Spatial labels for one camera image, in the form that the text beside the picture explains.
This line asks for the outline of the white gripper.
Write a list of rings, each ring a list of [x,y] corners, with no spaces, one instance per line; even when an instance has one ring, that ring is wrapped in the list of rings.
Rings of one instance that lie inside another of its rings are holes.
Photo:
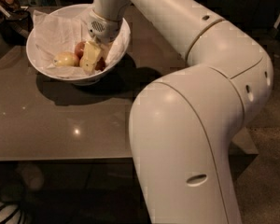
[[[79,66],[88,74],[95,70],[96,64],[103,57],[105,60],[117,38],[123,21],[110,21],[97,15],[92,9],[87,20],[90,36],[101,44],[87,41],[84,46],[83,56]]]

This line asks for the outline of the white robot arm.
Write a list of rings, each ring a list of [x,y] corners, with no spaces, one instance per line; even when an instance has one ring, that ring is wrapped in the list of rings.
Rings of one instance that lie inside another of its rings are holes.
[[[187,64],[147,85],[131,109],[131,151],[151,222],[242,224],[229,145],[270,96],[269,55],[194,0],[94,0],[91,36],[113,41],[129,4]]]

